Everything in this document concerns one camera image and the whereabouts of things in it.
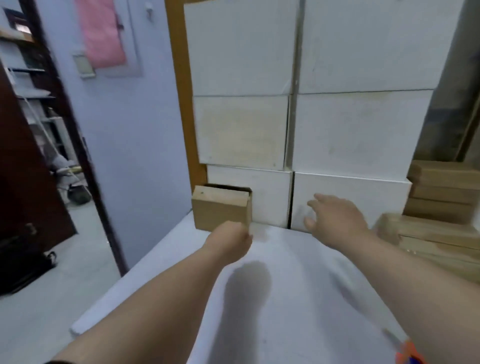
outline pink cloth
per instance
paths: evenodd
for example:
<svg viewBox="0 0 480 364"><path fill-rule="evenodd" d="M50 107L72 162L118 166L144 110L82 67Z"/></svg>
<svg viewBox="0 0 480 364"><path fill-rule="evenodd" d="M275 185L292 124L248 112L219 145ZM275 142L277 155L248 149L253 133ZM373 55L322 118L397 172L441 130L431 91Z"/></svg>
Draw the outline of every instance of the pink cloth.
<svg viewBox="0 0 480 364"><path fill-rule="evenodd" d="M85 55L93 68L113 67L127 61L113 0L75 0L84 37Z"/></svg>

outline white box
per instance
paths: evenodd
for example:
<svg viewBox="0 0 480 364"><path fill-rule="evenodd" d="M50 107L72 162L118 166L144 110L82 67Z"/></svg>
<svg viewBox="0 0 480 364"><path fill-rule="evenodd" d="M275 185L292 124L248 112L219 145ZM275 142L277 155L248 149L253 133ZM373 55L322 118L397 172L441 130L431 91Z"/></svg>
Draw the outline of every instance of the white box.
<svg viewBox="0 0 480 364"><path fill-rule="evenodd" d="M372 227L384 212L401 214L407 202L411 182L295 173L292 204L293 230L306 231L305 216L315 217L307 206L316 193L346 198L357 205Z"/></svg>
<svg viewBox="0 0 480 364"><path fill-rule="evenodd" d="M195 96L286 95L299 0L186 4Z"/></svg>
<svg viewBox="0 0 480 364"><path fill-rule="evenodd" d="M194 97L200 163L282 170L288 96Z"/></svg>
<svg viewBox="0 0 480 364"><path fill-rule="evenodd" d="M295 172L402 181L432 91L299 95Z"/></svg>
<svg viewBox="0 0 480 364"><path fill-rule="evenodd" d="M208 182L252 189L252 221L286 228L292 172L207 166Z"/></svg>
<svg viewBox="0 0 480 364"><path fill-rule="evenodd" d="M463 0L307 0L300 93L435 89Z"/></svg>

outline white sheet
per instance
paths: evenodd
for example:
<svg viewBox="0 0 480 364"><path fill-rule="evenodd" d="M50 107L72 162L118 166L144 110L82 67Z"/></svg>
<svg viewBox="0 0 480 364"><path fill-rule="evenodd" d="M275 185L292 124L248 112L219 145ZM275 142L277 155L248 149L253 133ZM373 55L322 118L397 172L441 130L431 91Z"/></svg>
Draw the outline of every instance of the white sheet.
<svg viewBox="0 0 480 364"><path fill-rule="evenodd" d="M390 313L383 323L371 317L374 325L359 312L367 302L375 312L384 308L344 256L306 233L260 224L251 232L249 253L226 267L213 288L189 364L395 362L395 349L380 330ZM190 213L72 331L88 330L207 236Z"/></svg>

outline gray floor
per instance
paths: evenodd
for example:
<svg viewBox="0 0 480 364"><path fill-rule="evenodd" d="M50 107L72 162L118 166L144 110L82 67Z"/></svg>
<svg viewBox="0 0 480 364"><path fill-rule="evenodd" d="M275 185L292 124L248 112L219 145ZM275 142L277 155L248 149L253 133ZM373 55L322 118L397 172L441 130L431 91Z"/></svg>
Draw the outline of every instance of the gray floor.
<svg viewBox="0 0 480 364"><path fill-rule="evenodd" d="M0 299L0 363L44 363L66 346L70 325L120 275L93 202L73 207L79 234L57 245L58 266Z"/></svg>

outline dark brown door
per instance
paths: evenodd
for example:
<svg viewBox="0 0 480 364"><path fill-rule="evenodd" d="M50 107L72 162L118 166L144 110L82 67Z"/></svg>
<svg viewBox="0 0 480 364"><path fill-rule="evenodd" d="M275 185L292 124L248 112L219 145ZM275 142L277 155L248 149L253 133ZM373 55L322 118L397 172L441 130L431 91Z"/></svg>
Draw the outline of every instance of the dark brown door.
<svg viewBox="0 0 480 364"><path fill-rule="evenodd" d="M0 210L0 233L30 224L32 243L43 251L76 233L1 62Z"/></svg>

